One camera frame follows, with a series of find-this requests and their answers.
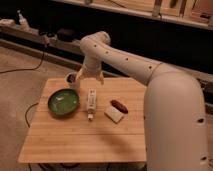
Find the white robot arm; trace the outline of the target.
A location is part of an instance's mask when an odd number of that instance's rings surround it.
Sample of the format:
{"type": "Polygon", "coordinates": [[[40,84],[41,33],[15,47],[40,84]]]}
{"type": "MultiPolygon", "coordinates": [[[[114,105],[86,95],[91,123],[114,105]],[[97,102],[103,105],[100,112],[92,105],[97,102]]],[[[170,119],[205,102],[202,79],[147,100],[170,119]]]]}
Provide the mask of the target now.
{"type": "Polygon", "coordinates": [[[147,171],[209,171],[205,101],[193,76],[166,63],[110,46],[100,31],[80,40],[78,79],[104,80],[103,62],[147,87],[144,135],[147,171]]]}

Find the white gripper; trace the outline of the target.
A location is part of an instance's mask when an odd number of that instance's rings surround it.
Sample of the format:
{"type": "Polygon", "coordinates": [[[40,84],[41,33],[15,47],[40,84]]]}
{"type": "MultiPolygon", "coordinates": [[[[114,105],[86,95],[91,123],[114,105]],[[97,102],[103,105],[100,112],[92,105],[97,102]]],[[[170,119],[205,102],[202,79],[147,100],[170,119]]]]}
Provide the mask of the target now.
{"type": "Polygon", "coordinates": [[[84,77],[97,77],[96,79],[103,85],[104,76],[101,73],[101,61],[96,58],[86,57],[82,68],[76,74],[75,81],[80,81],[84,77]]]}

